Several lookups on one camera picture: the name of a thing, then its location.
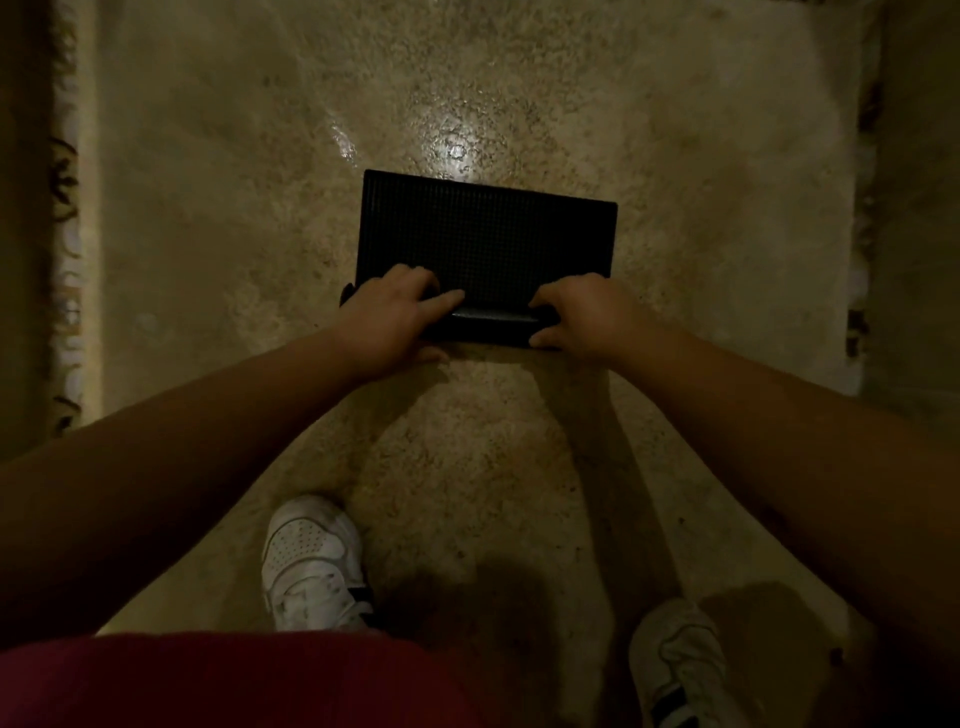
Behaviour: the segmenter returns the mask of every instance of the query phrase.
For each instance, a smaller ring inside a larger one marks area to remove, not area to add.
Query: sneaker
[[[270,519],[260,575],[277,632],[359,631],[373,614],[360,534],[326,498],[300,496]]]
[[[726,688],[727,661],[716,626],[691,601],[670,599],[643,619],[630,641],[630,672],[645,725],[748,724]]]

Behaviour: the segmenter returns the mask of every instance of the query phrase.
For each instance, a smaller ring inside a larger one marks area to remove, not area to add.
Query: black rubber mat
[[[431,338],[526,346],[556,321],[552,309],[528,308],[537,289],[609,276],[615,235],[616,203],[368,169],[355,285],[397,263],[422,265],[443,291],[467,292]]]

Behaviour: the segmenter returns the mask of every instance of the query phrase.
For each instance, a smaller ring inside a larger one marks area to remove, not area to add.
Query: marble floor
[[[616,201],[614,275],[641,298],[738,352],[843,381],[853,5],[86,12],[89,417],[322,326],[353,277],[366,168]],[[733,681],[769,725],[814,720],[828,655],[851,638],[843,600],[641,394],[558,354],[479,346],[344,401],[109,629],[269,629],[264,528],[310,491],[358,523],[390,629],[469,645],[526,725],[638,725],[624,640],[667,596],[718,621]]]

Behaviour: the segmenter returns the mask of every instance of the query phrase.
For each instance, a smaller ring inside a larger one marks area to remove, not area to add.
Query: left hand
[[[330,332],[362,380],[379,379],[407,364],[449,359],[442,349],[421,342],[420,335],[460,305],[464,292],[421,301],[428,288],[440,288],[436,276],[401,263],[360,286],[338,311]]]

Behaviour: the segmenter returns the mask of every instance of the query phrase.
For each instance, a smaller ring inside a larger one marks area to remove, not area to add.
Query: wall
[[[52,86],[46,12],[0,3],[0,460],[43,438]]]
[[[864,396],[960,443],[960,4],[888,13]]]

